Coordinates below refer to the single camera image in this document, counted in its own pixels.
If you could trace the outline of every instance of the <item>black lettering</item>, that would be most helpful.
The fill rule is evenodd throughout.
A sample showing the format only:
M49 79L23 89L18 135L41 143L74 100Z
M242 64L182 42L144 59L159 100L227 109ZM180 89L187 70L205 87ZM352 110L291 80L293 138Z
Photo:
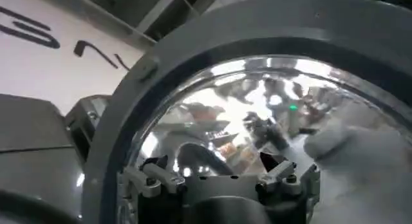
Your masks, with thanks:
M101 50L99 50L96 46L94 46L93 44L91 44L87 41L79 40L76 44L74 54L77 55L78 57L82 57L83 53L84 53L84 49L87 46L94 49L101 57L103 57L103 59L105 59L114 68L116 68L116 69L118 68L118 66L113 61L111 61L109 59L109 57L107 57Z
M130 71L130 68L127 67L127 66L124 64L122 58L120 58L120 56L119 56L118 54L115 54L115 57L116 57L117 61L120 63L120 65L121 65L125 70Z
M31 24L32 26L36 26L37 28L41 28L41 29L46 30L46 31L51 30L51 28L49 26L46 26L45 24L37 22L33 19L30 19L30 18L25 17L23 15L20 15L18 13L15 13L15 12L13 12L11 10L8 10L6 8L3 8L1 6L0 6L0 12L4 13L6 15L9 15L10 17L14 17L18 20L24 21L25 23ZM49 47L49 48L53 48L53 49L59 49L60 48L60 43L54 37L47 34L46 32L44 32L42 30L39 30L39 29L36 29L36 28L33 28L33 27L31 27L27 24L17 22L17 21L13 21L13 24L17 28L20 28L20 29L25 30L27 32L34 33L35 35L39 35L41 37L47 38L48 41L44 40L42 38L38 38L36 36L24 33L24 32L20 32L20 31L8 28L8 27L3 26L1 24L0 24L0 31L2 31L2 32L6 33L8 35L13 35L14 37L18 37L20 39L31 41L31 42L34 42L36 44L40 44L42 46L46 46L46 47Z

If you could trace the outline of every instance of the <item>metal bracket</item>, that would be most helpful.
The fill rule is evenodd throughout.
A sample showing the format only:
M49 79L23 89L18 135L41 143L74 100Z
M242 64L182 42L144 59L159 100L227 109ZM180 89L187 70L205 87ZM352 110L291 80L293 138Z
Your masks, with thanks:
M134 167L126 167L123 172L123 184L125 189L123 192L128 191L128 185L131 182L136 190L146 198L152 198L160 194L162 190L161 183L158 180L151 179L142 171L139 171Z
M160 180L171 194L176 194L178 191L185 188L185 178L170 173L153 163L146 164L143 167L143 172L152 178Z
M263 189L266 192L273 192L276 184L281 182L283 178L288 177L295 171L294 163L288 160L281 162L267 174L258 176L257 189Z

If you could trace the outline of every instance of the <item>green light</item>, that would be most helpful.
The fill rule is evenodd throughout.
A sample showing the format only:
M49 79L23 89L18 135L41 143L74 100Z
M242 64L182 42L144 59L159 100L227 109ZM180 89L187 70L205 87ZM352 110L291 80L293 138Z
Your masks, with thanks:
M291 111L296 111L296 110L297 110L297 106L296 106L295 104L292 104L292 105L289 106L289 109L290 109Z

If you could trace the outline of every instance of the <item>white wall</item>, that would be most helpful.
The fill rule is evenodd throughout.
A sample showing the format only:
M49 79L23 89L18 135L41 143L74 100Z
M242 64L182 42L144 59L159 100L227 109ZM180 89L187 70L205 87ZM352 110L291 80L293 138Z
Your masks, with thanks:
M0 0L0 6L48 25L48 33L61 45L59 49L47 48L0 31L0 93L49 100L66 114L82 97L112 94L127 73L115 53L129 67L143 54L42 0ZM0 12L0 25L19 30L12 21L33 26ZM75 55L78 40L95 45L119 69L91 48L86 48L82 57Z

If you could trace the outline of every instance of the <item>screw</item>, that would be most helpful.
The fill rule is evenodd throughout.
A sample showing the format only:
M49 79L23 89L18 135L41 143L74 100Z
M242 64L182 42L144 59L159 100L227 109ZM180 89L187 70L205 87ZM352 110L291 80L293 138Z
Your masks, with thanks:
M288 176L286 178L286 182L288 182L288 183L295 183L296 180L297 180L297 178L296 178L296 175L294 175L294 174L291 174L290 176Z

